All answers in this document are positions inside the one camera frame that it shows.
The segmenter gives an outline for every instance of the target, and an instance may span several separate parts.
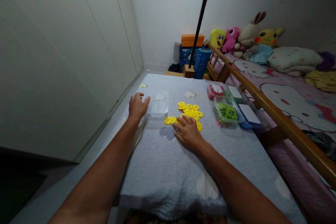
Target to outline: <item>hello kitty bedsheet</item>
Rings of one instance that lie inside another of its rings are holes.
[[[336,95],[317,90],[302,77],[291,77],[230,54],[226,57],[300,129],[322,131],[336,141]],[[239,83],[232,76],[228,81]]]
[[[231,54],[226,54],[226,57],[233,63],[233,67],[258,87],[304,133],[309,137],[312,134],[323,135],[321,141],[323,147],[315,140],[314,142],[325,153],[326,149],[331,149],[331,155],[326,154],[335,161],[336,95],[317,90],[305,83],[302,77],[291,77],[271,68],[238,59]],[[216,67],[215,71],[220,72],[222,68],[220,61]],[[226,83],[240,84],[232,75]],[[247,91],[245,94],[254,100]],[[276,126],[265,111],[262,114],[272,127]],[[285,140],[271,146],[267,152],[282,174],[287,177],[289,186],[312,219],[317,222],[334,223],[336,213],[332,209],[336,207],[335,191],[314,170],[300,151],[289,140]]]

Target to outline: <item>gray floor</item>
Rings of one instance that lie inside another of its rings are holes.
[[[164,72],[159,71],[151,71],[149,73],[164,75]],[[139,85],[142,84],[144,77],[149,73],[146,71],[141,73],[80,164],[43,171],[44,174],[48,175],[48,178],[40,186],[32,199],[10,222],[11,224],[27,222],[44,224],[49,221],[77,182],[83,177],[97,157],[110,143],[113,138],[113,127],[118,123],[120,116],[127,108],[131,96],[138,89]],[[127,208],[112,208],[108,223],[122,223],[127,213]]]

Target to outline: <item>yellow cloth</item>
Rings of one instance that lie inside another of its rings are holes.
[[[336,72],[312,71],[304,77],[305,82],[325,92],[336,92]]]

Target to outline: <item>clear plastic container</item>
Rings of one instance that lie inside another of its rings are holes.
[[[147,115],[149,120],[164,120],[168,116],[168,91],[151,90],[145,94],[150,96]]]
[[[262,129],[269,127],[266,119],[255,108],[253,103],[250,101],[236,100],[236,104],[244,118],[244,122],[239,123],[240,127],[244,129]]]
[[[214,100],[215,96],[225,96],[224,90],[227,88],[226,85],[223,83],[212,83],[208,86],[206,89],[206,92],[208,94],[208,98],[210,100]]]
[[[229,96],[231,98],[240,99],[240,100],[248,100],[247,96],[242,92],[237,85],[225,85],[224,95]]]
[[[244,116],[232,98],[215,96],[212,111],[222,127],[234,127],[237,123],[245,122]]]

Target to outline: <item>orange box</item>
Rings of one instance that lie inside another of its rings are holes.
[[[181,44],[183,47],[192,47],[194,45],[195,34],[182,34]],[[196,46],[203,46],[204,35],[199,34]]]

